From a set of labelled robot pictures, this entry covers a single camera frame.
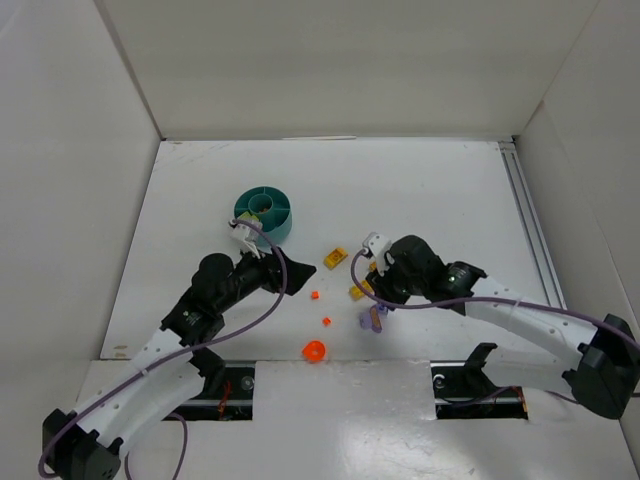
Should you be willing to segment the light green square lego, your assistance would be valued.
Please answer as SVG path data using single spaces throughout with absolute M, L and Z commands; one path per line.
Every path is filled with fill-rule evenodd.
M 248 211 L 246 211 L 246 212 L 242 213 L 241 215 L 239 215 L 239 216 L 237 217 L 237 220 L 238 220 L 238 221 L 245 221 L 245 222 L 249 222 L 249 223 L 251 223 L 251 224 L 253 224 L 253 225 L 256 225 L 256 226 L 258 226 L 258 227 L 261 227 L 261 226 L 262 226 L 262 223 L 260 222 L 260 219 L 259 219 L 257 216 L 255 216 L 255 215 L 251 214 L 251 213 L 250 213 L 250 212 L 248 212 Z

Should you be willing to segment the purple square lego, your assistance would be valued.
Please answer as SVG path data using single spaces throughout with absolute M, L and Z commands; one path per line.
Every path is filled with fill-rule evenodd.
M 359 325 L 363 330 L 370 330 L 374 333 L 382 332 L 381 318 L 384 314 L 380 314 L 377 309 L 370 309 L 359 315 Z

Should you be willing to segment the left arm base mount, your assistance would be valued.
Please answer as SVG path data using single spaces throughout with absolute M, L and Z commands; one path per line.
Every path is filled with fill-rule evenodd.
M 255 361 L 228 361 L 218 379 L 208 376 L 203 390 L 175 408 L 171 415 L 192 422 L 251 421 L 255 376 Z

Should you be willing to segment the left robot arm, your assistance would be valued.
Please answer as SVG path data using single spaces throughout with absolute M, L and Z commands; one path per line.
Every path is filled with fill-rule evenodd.
M 224 313 L 258 290 L 278 301 L 297 294 L 316 273 L 280 249 L 204 257 L 190 287 L 110 386 L 68 413 L 52 411 L 42 425 L 38 473 L 43 479 L 112 479 L 133 447 L 185 401 L 215 391 L 224 360 Z

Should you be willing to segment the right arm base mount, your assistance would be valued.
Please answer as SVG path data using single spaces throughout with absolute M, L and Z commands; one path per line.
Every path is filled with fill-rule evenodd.
M 480 343 L 465 360 L 431 364 L 438 420 L 520 419 L 528 412 L 519 386 L 496 386 L 483 372 L 495 343 Z

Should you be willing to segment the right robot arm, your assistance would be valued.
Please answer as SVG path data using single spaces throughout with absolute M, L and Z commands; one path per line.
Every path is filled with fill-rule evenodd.
M 360 257 L 377 261 L 367 295 L 386 310 L 443 309 L 499 327 L 544 350 L 516 353 L 479 343 L 454 367 L 462 382 L 450 405 L 469 409 L 511 387 L 569 397 L 590 412 L 620 419 L 639 384 L 639 342 L 630 324 L 538 304 L 463 261 L 445 263 L 420 237 L 396 241 L 373 232 Z

